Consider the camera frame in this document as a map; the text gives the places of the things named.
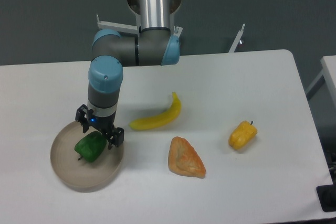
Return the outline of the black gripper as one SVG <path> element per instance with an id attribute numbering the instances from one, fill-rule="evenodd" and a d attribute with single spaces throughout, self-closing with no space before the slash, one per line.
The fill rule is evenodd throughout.
<path id="1" fill-rule="evenodd" d="M 124 142 L 124 129 L 114 127 L 115 113 L 108 117 L 98 117 L 95 115 L 89 116 L 90 110 L 85 104 L 82 104 L 77 110 L 75 121 L 82 126 L 82 132 L 86 133 L 89 127 L 92 126 L 102 134 L 108 141 L 108 149 L 111 150 L 114 146 L 119 147 Z"/>

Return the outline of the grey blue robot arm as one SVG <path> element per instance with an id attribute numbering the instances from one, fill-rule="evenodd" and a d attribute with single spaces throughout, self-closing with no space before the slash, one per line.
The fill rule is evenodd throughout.
<path id="1" fill-rule="evenodd" d="M 88 102 L 76 111 L 75 120 L 83 131 L 90 127 L 98 130 L 108 148 L 119 147 L 124 141 L 124 130 L 114 125 L 123 67 L 175 65 L 180 58 L 180 42 L 172 34 L 171 0 L 135 2 L 140 7 L 135 37 L 123 37 L 114 29 L 96 33 L 88 71 Z"/>

